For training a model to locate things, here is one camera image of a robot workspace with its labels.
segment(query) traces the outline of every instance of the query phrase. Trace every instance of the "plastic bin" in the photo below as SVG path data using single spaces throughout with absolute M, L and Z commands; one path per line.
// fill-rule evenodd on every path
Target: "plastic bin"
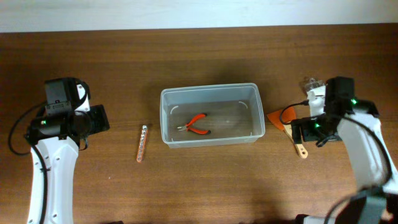
M 207 117 L 192 127 L 210 130 L 210 134 L 178 131 L 178 126 L 200 113 Z M 163 142 L 170 148 L 255 142 L 266 132 L 258 87 L 242 83 L 163 90 L 160 128 Z

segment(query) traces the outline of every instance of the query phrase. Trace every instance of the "wooden handle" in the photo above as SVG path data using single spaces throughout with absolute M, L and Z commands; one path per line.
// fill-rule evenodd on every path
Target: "wooden handle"
M 293 137 L 292 137 L 292 126 L 291 125 L 284 125 L 285 127 L 285 133 L 288 135 L 292 143 L 294 144 Z M 304 148 L 303 144 L 294 144 L 294 147 L 297 150 L 298 155 L 305 159 L 308 156 L 307 150 Z

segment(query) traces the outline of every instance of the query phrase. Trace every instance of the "wooden table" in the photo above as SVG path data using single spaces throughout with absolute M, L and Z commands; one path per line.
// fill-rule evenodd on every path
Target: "wooden table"
M 302 101 L 304 77 L 353 77 L 374 101 L 398 162 L 398 24 L 0 34 L 0 222 L 24 223 L 31 156 L 6 145 L 13 122 L 45 99 L 44 81 L 77 77 L 104 104 L 111 129 L 90 136 L 73 180 L 75 223 L 272 223 L 325 215 L 356 189 L 342 142 L 305 143 L 301 159 L 266 122 L 253 144 L 169 149 L 159 125 L 165 88 L 253 82 L 264 114 Z M 297 108 L 308 116 L 308 108 Z M 17 128 L 14 147 L 31 116 Z M 135 161 L 139 130 L 149 141 Z

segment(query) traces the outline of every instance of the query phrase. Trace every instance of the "pliers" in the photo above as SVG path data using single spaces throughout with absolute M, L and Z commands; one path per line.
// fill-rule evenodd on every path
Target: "pliers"
M 191 125 L 193 125 L 199 119 L 206 118 L 206 116 L 207 116 L 207 114 L 205 114 L 205 113 L 198 114 L 195 117 L 193 117 L 192 120 L 188 124 L 186 124 L 184 126 L 179 126 L 179 127 L 177 127 L 177 129 L 179 129 L 179 131 L 184 131 L 184 130 L 192 131 L 192 132 L 197 133 L 197 134 L 210 134 L 211 133 L 210 130 L 202 131 L 202 130 L 197 130 L 195 128 L 191 128 L 190 127 Z

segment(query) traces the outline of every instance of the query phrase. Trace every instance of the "cable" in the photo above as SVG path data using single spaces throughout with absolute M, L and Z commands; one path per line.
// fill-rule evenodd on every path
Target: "cable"
M 386 164 L 387 164 L 387 177 L 385 179 L 385 181 L 383 182 L 383 184 L 381 184 L 378 187 L 372 187 L 370 189 L 367 190 L 362 190 L 360 192 L 358 192 L 356 195 L 354 196 L 349 196 L 349 197 L 345 197 L 343 199 L 341 199 L 340 201 L 338 201 L 334 206 L 332 206 L 332 208 L 329 210 L 329 212 L 327 213 L 326 217 L 325 217 L 325 221 L 323 222 L 323 224 L 328 224 L 329 219 L 331 217 L 331 214 L 344 202 L 346 202 L 347 200 L 349 201 L 354 201 L 354 200 L 358 200 L 360 198 L 363 197 L 367 197 L 370 195 L 374 195 L 377 193 L 381 193 L 382 192 L 382 186 L 385 185 L 387 182 L 390 181 L 391 177 L 392 177 L 392 167 L 391 167 L 391 162 L 389 160 L 388 157 L 388 153 L 387 153 L 387 149 L 384 147 L 383 143 L 380 141 L 380 139 L 376 136 L 376 134 L 370 130 L 370 128 L 368 128 L 366 125 L 364 125 L 363 123 L 360 123 L 354 119 L 351 118 L 347 118 L 344 116 L 339 116 L 339 115 L 335 115 L 335 114 L 328 114 L 327 116 L 330 116 L 332 118 L 336 118 L 336 119 L 345 119 L 347 121 L 350 121 L 354 124 L 357 124 L 358 126 L 360 126 L 361 128 L 365 129 L 371 136 L 372 138 L 377 142 L 377 144 L 380 147 L 380 150 L 384 156 L 384 159 L 386 160 Z
M 45 165 L 44 159 L 41 155 L 41 153 L 39 152 L 39 150 L 37 149 L 37 147 L 35 145 L 31 145 L 32 149 L 34 150 L 34 152 L 36 153 L 37 157 L 39 158 L 40 164 L 42 166 L 41 170 L 43 172 L 43 180 L 44 180 L 44 185 L 43 185 L 43 206 L 42 206 L 42 214 L 40 216 L 40 224 L 44 223 L 44 219 L 45 219 L 45 211 L 47 209 L 47 185 L 48 185 L 48 180 L 47 180 L 47 167 Z
M 29 110 L 27 110 L 24 114 L 22 114 L 22 115 L 18 118 L 18 120 L 14 123 L 14 125 L 12 126 L 12 128 L 11 128 L 9 134 L 8 134 L 8 148 L 9 148 L 10 151 L 11 151 L 12 153 L 14 153 L 15 155 L 17 155 L 17 156 L 26 156 L 26 155 L 30 154 L 30 151 L 29 151 L 29 152 L 17 152 L 17 151 L 15 151 L 14 148 L 12 147 L 11 138 L 12 138 L 12 134 L 14 133 L 15 128 L 17 127 L 18 123 L 19 123 L 22 119 L 24 119 L 24 118 L 26 117 L 26 115 L 28 115 L 30 112 L 32 112 L 32 111 L 35 110 L 36 108 L 39 108 L 39 107 L 44 106 L 44 105 L 46 105 L 46 104 L 47 104 L 47 102 L 45 101 L 45 102 L 41 102 L 40 104 L 31 107 L 31 108 L 30 108 Z
M 282 120 L 282 115 L 283 115 L 283 113 L 285 112 L 285 110 L 287 110 L 288 108 L 290 108 L 290 107 L 292 107 L 292 106 L 297 106 L 297 105 L 305 105 L 305 106 L 308 106 L 308 102 L 309 102 L 309 100 L 304 100 L 303 102 L 300 102 L 300 103 L 294 103 L 294 104 L 292 104 L 292 105 L 288 105 L 287 107 L 285 107 L 285 108 L 282 110 L 282 112 L 280 112 L 279 121 L 280 121 L 282 124 L 284 124 L 284 125 L 288 125 L 289 123 L 286 123 L 286 122 L 284 122 L 284 121 Z

